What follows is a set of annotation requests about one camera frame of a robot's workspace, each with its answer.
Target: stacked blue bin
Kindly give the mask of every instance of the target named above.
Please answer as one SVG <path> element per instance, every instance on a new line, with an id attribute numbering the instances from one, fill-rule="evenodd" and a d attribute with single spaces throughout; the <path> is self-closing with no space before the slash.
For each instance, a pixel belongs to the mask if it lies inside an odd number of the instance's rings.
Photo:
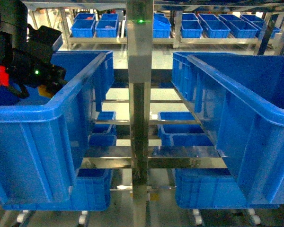
<path id="1" fill-rule="evenodd" d="M 181 34 L 183 38 L 200 38 L 203 29 L 199 23 L 199 19 L 194 13 L 183 13 Z"/>
<path id="2" fill-rule="evenodd" d="M 154 13 L 153 38 L 169 38 L 171 24 L 164 14 Z"/>
<path id="3" fill-rule="evenodd" d="M 75 38 L 92 38 L 95 33 L 95 14 L 79 13 L 71 27 L 72 36 Z"/>
<path id="4" fill-rule="evenodd" d="M 199 14 L 200 23 L 208 38 L 227 38 L 231 31 L 214 14 Z"/>
<path id="5" fill-rule="evenodd" d="M 96 25 L 97 37 L 114 38 L 118 36 L 119 28 L 118 14 L 102 14 L 101 19 Z"/>
<path id="6" fill-rule="evenodd" d="M 284 56 L 187 59 L 195 114 L 248 203 L 284 203 Z"/>
<path id="7" fill-rule="evenodd" d="M 189 112 L 160 112 L 159 119 L 193 120 Z M 163 146 L 212 146 L 199 125 L 158 125 Z M 278 208 L 250 205 L 227 169 L 176 169 L 176 201 L 184 209 Z"/>
<path id="8" fill-rule="evenodd" d="M 28 88 L 29 98 L 0 106 L 1 204 L 66 201 L 76 184 L 101 98 L 94 75 L 113 77 L 112 52 L 59 52 L 52 63 L 69 81 L 52 99 Z"/>

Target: metal shelving rack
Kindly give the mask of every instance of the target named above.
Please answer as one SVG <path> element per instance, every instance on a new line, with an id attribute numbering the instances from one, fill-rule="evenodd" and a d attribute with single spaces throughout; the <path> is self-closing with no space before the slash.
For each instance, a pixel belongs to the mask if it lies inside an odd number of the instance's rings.
<path id="1" fill-rule="evenodd" d="M 171 2 L 154 0 L 91 0 L 78 1 L 73 0 L 24 0 L 29 9 L 36 8 L 59 8 L 62 19 L 62 26 L 65 32 L 66 42 L 70 45 L 70 34 L 66 23 L 65 8 L 87 8 L 87 9 L 127 9 L 127 50 L 128 50 L 128 86 L 129 86 L 129 106 L 130 121 L 99 121 L 97 123 L 113 123 L 118 125 L 130 126 L 131 147 L 99 147 L 99 150 L 105 150 L 105 155 L 95 156 L 92 150 L 88 150 L 82 162 L 82 168 L 131 168 L 132 170 L 132 191 L 133 191 L 133 220 L 135 227 L 146 226 L 146 204 L 148 197 L 147 172 L 149 168 L 227 168 L 221 157 L 217 157 L 217 151 L 214 147 L 149 147 L 149 129 L 156 124 L 196 124 L 199 121 L 158 121 L 150 120 L 151 103 L 151 59 L 152 59 L 152 21 L 153 11 L 165 9 L 177 10 L 176 12 L 176 42 L 174 46 L 179 45 L 179 24 L 182 19 L 183 11 L 192 11 L 197 8 L 213 11 L 217 8 L 228 7 L 232 11 L 263 11 L 266 12 L 267 29 L 257 40 L 250 40 L 256 44 L 255 54 L 264 54 L 269 43 L 272 29 L 277 21 L 278 12 L 284 12 L 283 3 L 260 4 L 258 1 L 252 1 L 253 5 L 248 3 L 211 3 L 211 2 Z M 284 31 L 279 44 L 276 45 L 275 55 L 284 54 Z M 192 108 L 188 102 L 182 99 L 188 110 L 193 114 Z M 191 154 L 202 152 L 204 157 L 194 157 Z"/>

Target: white wheel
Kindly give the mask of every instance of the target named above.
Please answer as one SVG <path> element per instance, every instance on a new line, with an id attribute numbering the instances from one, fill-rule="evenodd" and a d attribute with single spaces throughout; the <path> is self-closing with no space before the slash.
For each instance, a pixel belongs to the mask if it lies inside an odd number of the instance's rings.
<path id="1" fill-rule="evenodd" d="M 18 216 L 17 216 L 17 222 L 18 222 L 18 223 L 22 223 L 22 222 L 24 221 L 25 216 L 26 216 L 26 213 L 18 214 Z"/>
<path id="2" fill-rule="evenodd" d="M 202 217 L 200 215 L 195 216 L 195 225 L 199 226 L 202 224 Z"/>
<path id="3" fill-rule="evenodd" d="M 193 215 L 194 216 L 200 215 L 199 209 L 193 209 Z"/>
<path id="4" fill-rule="evenodd" d="M 255 215 L 256 214 L 255 209 L 248 209 L 248 214 L 249 215 Z"/>
<path id="5" fill-rule="evenodd" d="M 87 218 L 86 215 L 80 215 L 80 217 L 79 217 L 79 225 L 84 225 L 85 222 L 86 222 L 86 218 Z"/>
<path id="6" fill-rule="evenodd" d="M 258 215 L 252 215 L 251 218 L 252 218 L 252 221 L 254 222 L 255 225 L 261 224 L 261 219 Z"/>

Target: blue plastic crate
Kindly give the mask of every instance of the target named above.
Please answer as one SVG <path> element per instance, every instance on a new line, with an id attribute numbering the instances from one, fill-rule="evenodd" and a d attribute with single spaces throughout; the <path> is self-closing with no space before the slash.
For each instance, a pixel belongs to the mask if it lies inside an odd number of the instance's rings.
<path id="1" fill-rule="evenodd" d="M 118 21 L 117 20 L 100 20 L 96 25 L 97 37 L 117 37 Z"/>
<path id="2" fill-rule="evenodd" d="M 194 13 L 183 13 L 182 20 L 199 20 Z"/>
<path id="3" fill-rule="evenodd" d="M 259 37 L 259 35 L 260 35 L 261 31 L 262 31 L 262 28 L 263 28 L 264 23 L 265 23 L 265 22 L 263 22 L 263 21 L 254 21 L 254 22 L 251 22 L 251 24 L 254 25 L 255 28 L 257 28 L 257 30 L 258 30 L 258 32 L 257 32 L 257 34 L 256 34 L 256 37 Z M 281 29 L 280 29 L 280 28 L 274 27 L 273 32 L 272 32 L 270 38 L 273 39 L 273 38 L 275 37 L 275 35 L 276 35 L 277 33 L 280 33 L 280 32 L 281 32 Z"/>
<path id="4" fill-rule="evenodd" d="M 194 120 L 190 112 L 159 112 L 159 120 Z M 158 124 L 158 136 L 162 139 L 162 145 L 170 145 L 170 136 L 173 134 L 188 135 L 204 133 L 198 124 Z"/>
<path id="5" fill-rule="evenodd" d="M 236 38 L 255 38 L 258 32 L 257 28 L 246 21 L 231 21 L 229 28 Z"/>
<path id="6" fill-rule="evenodd" d="M 114 135 L 93 135 L 91 146 L 113 146 L 116 144 Z M 77 184 L 71 197 L 66 202 L 5 205 L 5 210 L 61 210 L 103 211 L 110 204 L 110 184 L 112 169 L 81 169 L 78 173 Z"/>
<path id="7" fill-rule="evenodd" d="M 2 203 L 69 199 L 89 146 L 95 114 L 93 75 L 106 73 L 103 66 L 110 56 L 112 52 L 56 53 L 52 63 L 67 70 L 66 86 L 51 100 L 28 88 L 29 98 L 0 106 Z"/>
<path id="8" fill-rule="evenodd" d="M 102 111 L 98 115 L 98 120 L 114 120 L 115 111 Z M 93 134 L 113 134 L 117 135 L 115 124 L 95 124 Z"/>
<path id="9" fill-rule="evenodd" d="M 94 13 L 78 13 L 74 19 L 74 22 L 77 20 L 96 20 L 96 15 Z"/>
<path id="10" fill-rule="evenodd" d="M 116 20 L 119 21 L 119 15 L 116 13 L 104 13 L 101 20 Z"/>
<path id="11" fill-rule="evenodd" d="M 284 203 L 284 56 L 188 60 L 200 69 L 192 72 L 195 114 L 247 201 Z"/>
<path id="12" fill-rule="evenodd" d="M 95 24 L 95 20 L 77 20 L 71 27 L 72 36 L 76 38 L 94 37 Z"/>
<path id="13" fill-rule="evenodd" d="M 187 60 L 187 56 L 193 55 L 221 55 L 231 53 L 204 53 L 204 52 L 174 52 L 173 53 L 173 68 L 172 68 L 172 83 L 176 89 L 182 94 L 183 98 L 189 102 L 194 102 L 195 91 L 192 89 L 195 82 L 192 71 L 195 67 L 191 66 L 191 63 Z"/>
<path id="14" fill-rule="evenodd" d="M 245 20 L 245 21 L 247 21 L 247 22 L 255 22 L 255 21 L 265 22 L 265 20 L 263 20 L 262 18 L 257 17 L 256 15 L 241 14 L 240 18 Z"/>
<path id="15" fill-rule="evenodd" d="M 163 26 L 162 24 L 153 24 L 153 38 L 169 38 L 170 36 L 170 26 Z"/>
<path id="16" fill-rule="evenodd" d="M 222 21 L 204 21 L 201 24 L 208 38 L 227 38 L 231 31 Z"/>
<path id="17" fill-rule="evenodd" d="M 183 38 L 200 38 L 203 29 L 197 20 L 184 20 L 182 21 L 181 32 Z"/>
<path id="18" fill-rule="evenodd" d="M 232 14 L 220 14 L 219 19 L 223 21 L 228 27 L 231 21 L 243 21 L 241 18 Z"/>

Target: caster wheel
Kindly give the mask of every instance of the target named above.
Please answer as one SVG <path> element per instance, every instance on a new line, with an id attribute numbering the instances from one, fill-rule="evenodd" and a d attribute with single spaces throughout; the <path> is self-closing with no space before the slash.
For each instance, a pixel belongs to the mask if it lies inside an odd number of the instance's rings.
<path id="1" fill-rule="evenodd" d="M 193 209 L 193 215 L 194 216 L 200 215 L 199 209 Z"/>
<path id="2" fill-rule="evenodd" d="M 199 226 L 202 224 L 202 217 L 200 215 L 195 216 L 195 225 Z"/>
<path id="3" fill-rule="evenodd" d="M 79 217 L 79 225 L 84 225 L 85 222 L 86 222 L 86 218 L 87 218 L 86 215 L 80 215 L 80 217 Z"/>
<path id="4" fill-rule="evenodd" d="M 256 215 L 256 212 L 254 209 L 248 209 L 248 214 L 249 215 Z"/>
<path id="5" fill-rule="evenodd" d="M 251 218 L 252 218 L 252 221 L 254 222 L 255 225 L 261 224 L 261 219 L 258 215 L 252 215 Z"/>

